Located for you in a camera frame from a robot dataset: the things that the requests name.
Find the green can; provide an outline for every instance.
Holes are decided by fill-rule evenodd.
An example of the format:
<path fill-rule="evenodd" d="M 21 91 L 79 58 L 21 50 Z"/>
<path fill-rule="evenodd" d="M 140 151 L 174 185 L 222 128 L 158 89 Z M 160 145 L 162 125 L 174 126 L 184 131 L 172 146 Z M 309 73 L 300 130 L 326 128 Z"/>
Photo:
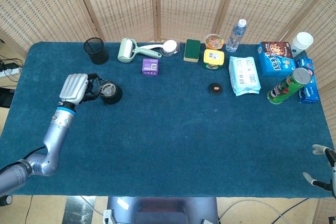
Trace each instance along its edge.
<path fill-rule="evenodd" d="M 311 73 L 306 68 L 296 68 L 293 73 L 268 91 L 267 99 L 273 104 L 280 104 L 311 81 Z"/>

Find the blue tablecloth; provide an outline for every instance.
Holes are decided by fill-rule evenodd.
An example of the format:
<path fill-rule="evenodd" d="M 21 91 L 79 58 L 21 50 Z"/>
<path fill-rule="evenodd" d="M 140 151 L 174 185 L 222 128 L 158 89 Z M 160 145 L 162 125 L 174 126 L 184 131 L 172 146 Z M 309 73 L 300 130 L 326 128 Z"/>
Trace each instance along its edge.
<path fill-rule="evenodd" d="M 183 61 L 181 44 L 178 55 L 160 59 L 158 77 L 142 75 L 142 55 L 118 62 L 119 45 L 106 43 L 110 58 L 100 66 L 80 42 L 31 47 L 0 140 L 0 167 L 42 145 L 67 75 L 95 72 L 117 83 L 123 97 L 115 105 L 97 99 L 77 106 L 57 173 L 31 176 L 14 194 L 330 196 L 302 176 L 331 178 L 326 158 L 311 147 L 332 146 L 321 103 L 300 104 L 297 94 L 269 103 L 267 91 L 282 78 L 261 76 L 257 45 L 225 52 L 224 66 L 211 71 L 202 57 Z M 235 97 L 230 56 L 255 57 L 259 95 Z M 212 82 L 222 85 L 221 95 L 209 93 Z"/>

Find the white plastic bag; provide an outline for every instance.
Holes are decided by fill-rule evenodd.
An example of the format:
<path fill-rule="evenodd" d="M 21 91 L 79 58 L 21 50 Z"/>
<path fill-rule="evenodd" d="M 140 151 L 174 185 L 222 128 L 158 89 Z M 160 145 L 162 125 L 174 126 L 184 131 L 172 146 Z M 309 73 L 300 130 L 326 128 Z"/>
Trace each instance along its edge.
<path fill-rule="evenodd" d="M 247 93 L 259 94 L 261 86 L 253 57 L 230 57 L 229 73 L 236 96 Z"/>

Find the power strip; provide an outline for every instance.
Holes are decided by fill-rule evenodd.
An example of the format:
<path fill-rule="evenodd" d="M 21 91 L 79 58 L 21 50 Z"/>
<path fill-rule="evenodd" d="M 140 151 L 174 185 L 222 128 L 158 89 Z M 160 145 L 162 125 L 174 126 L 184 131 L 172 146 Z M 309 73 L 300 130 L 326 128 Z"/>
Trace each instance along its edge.
<path fill-rule="evenodd" d="M 5 72 L 1 71 L 0 72 L 0 78 L 2 77 L 7 77 L 7 76 L 13 76 L 18 73 L 20 73 L 21 68 L 14 68 L 14 69 L 6 69 Z"/>

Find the water bottle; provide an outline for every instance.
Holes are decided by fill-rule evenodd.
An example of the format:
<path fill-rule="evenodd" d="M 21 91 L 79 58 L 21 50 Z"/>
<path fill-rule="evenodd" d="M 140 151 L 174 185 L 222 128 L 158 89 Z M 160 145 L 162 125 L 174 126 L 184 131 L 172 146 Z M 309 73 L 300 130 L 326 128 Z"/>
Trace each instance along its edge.
<path fill-rule="evenodd" d="M 246 20 L 240 19 L 233 27 L 230 38 L 225 46 L 226 51 L 235 52 L 239 46 L 244 33 L 246 32 Z"/>

